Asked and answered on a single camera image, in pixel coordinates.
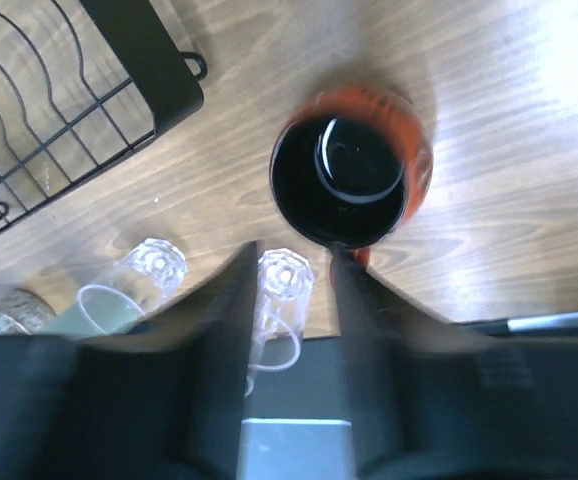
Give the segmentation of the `small orange black cup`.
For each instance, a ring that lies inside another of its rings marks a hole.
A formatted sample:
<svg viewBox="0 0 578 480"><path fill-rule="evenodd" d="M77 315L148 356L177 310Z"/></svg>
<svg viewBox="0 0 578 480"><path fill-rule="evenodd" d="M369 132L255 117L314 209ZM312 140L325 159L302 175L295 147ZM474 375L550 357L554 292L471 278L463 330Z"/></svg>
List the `small orange black cup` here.
<svg viewBox="0 0 578 480"><path fill-rule="evenodd" d="M344 85L313 96L288 121L272 150L270 188L281 215L306 239L368 250L417 213L433 161L405 97Z"/></svg>

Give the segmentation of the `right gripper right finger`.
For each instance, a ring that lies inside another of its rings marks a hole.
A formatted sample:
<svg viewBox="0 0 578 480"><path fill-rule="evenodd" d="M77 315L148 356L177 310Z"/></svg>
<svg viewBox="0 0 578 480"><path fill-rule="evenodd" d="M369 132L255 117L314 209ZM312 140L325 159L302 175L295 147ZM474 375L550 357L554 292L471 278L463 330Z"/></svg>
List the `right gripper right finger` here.
<svg viewBox="0 0 578 480"><path fill-rule="evenodd" d="M361 479L578 479L578 313L449 323L331 272Z"/></svg>

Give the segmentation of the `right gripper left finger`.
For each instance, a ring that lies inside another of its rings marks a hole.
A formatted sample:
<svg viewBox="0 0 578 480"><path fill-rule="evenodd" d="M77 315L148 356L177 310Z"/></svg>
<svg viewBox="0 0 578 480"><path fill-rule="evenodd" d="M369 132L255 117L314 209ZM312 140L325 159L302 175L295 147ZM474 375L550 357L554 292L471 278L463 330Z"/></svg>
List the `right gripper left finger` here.
<svg viewBox="0 0 578 480"><path fill-rule="evenodd" d="M233 479L259 245L137 334L0 336L0 479Z"/></svg>

